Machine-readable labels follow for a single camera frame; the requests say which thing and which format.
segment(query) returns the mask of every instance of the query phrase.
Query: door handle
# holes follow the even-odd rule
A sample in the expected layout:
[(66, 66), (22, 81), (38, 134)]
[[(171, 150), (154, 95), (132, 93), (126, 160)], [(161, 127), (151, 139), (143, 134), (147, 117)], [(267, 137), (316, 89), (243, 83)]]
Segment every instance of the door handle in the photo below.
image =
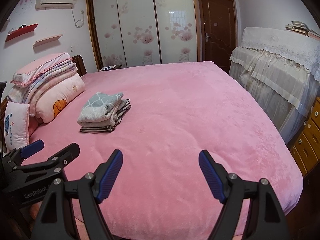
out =
[(211, 37), (208, 36), (208, 33), (205, 33), (205, 41), (208, 41), (208, 38), (211, 38)]

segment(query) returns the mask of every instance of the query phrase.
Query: brown wooden door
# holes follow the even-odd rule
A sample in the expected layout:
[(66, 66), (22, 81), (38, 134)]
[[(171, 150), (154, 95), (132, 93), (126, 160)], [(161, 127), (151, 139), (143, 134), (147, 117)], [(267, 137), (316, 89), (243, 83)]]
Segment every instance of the brown wooden door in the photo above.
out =
[(199, 4), (202, 22), (202, 59), (213, 61), (229, 73), (231, 63), (229, 59), (236, 47), (233, 0), (199, 0)]

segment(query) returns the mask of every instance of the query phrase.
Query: floor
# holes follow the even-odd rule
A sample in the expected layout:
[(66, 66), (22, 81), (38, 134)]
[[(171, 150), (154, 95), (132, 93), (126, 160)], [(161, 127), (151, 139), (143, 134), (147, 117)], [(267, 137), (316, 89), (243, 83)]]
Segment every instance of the floor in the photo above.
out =
[(292, 239), (313, 240), (320, 236), (320, 164), (303, 180), (295, 208), (286, 216)]

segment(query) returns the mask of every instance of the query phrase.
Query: white wall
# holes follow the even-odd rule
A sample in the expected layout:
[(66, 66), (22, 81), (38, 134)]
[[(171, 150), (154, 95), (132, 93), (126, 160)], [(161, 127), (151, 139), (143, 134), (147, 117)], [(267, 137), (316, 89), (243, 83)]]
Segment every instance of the white wall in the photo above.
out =
[[(10, 15), (10, 22), (0, 33), (0, 81), (7, 81), (3, 98), (12, 87), (9, 82), (13, 73), (24, 65), (50, 53), (68, 52), (71, 56), (80, 54), (84, 60), (87, 72), (97, 71), (86, 11), (86, 0), (78, 0), (74, 5), (75, 19), (82, 19), (84, 10), (84, 26), (76, 28), (71, 8), (48, 8), (35, 10), (36, 0), (21, 0)], [(21, 25), (38, 23), (34, 32), (24, 34), (8, 42), (4, 42), (8, 31)], [(52, 41), (33, 49), (32, 45), (40, 39), (57, 34), (63, 34), (58, 41)]]
[(301, 21), (320, 32), (312, 15), (301, 0), (239, 0), (241, 36), (246, 27), (285, 29), (291, 20)]
[[(239, 33), (241, 33), (241, 17), (240, 17), (240, 9), (239, 9), (239, 1), (238, 0), (234, 0), (234, 3), (235, 3), (235, 13), (236, 13), (236, 32), (237, 32), (237, 44), (238, 46), (240, 45), (241, 43), (241, 36), (239, 36)], [(200, 36), (200, 58), (202, 60), (202, 36)]]

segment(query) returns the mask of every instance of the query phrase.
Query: lace cloth cover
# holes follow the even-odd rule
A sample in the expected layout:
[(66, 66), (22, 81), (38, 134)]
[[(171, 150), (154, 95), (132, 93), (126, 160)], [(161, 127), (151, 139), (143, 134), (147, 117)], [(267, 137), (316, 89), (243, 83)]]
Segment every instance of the lace cloth cover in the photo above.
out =
[(285, 30), (246, 27), (241, 47), (266, 50), (293, 60), (320, 81), (320, 41), (316, 39)]

